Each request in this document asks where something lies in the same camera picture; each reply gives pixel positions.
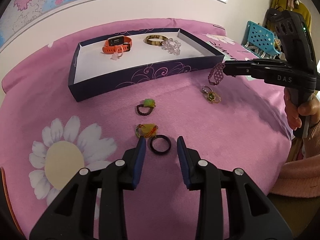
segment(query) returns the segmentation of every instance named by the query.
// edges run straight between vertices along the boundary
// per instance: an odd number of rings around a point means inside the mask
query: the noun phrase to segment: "orange smartwatch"
[[[108,38],[102,48],[103,53],[105,54],[114,54],[115,52],[126,52],[130,51],[132,47],[132,39],[120,35]]]

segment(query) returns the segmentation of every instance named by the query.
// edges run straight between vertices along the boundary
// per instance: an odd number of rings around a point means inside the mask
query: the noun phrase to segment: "dark blue box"
[[[159,46],[145,44],[142,37],[170,35],[181,42],[175,56]],[[114,61],[102,53],[104,42],[114,36],[132,38],[132,48]],[[224,55],[198,37],[180,28],[147,29],[100,36],[78,44],[70,67],[68,86],[77,102],[103,93],[184,72],[209,69],[223,61]]]

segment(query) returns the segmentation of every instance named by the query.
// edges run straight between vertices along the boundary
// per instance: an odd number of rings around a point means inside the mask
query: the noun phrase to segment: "green gemstone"
[[[144,107],[155,107],[156,103],[153,99],[146,99],[143,101],[143,106]]]
[[[214,95],[214,93],[208,93],[208,96],[207,96],[207,98],[208,98],[208,100],[209,101],[214,101],[214,100],[216,100],[216,96]]]

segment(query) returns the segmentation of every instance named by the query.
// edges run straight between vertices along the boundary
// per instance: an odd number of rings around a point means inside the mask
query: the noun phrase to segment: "blue plastic basket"
[[[275,49],[275,36],[268,29],[252,22],[248,21],[247,31],[248,33],[248,42],[258,47],[265,53],[275,56],[279,55],[280,52]]]

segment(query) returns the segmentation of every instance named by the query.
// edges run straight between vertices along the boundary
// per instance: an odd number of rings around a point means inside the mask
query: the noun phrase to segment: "watch screen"
[[[124,36],[117,36],[113,38],[109,38],[109,46],[116,46],[124,44]]]

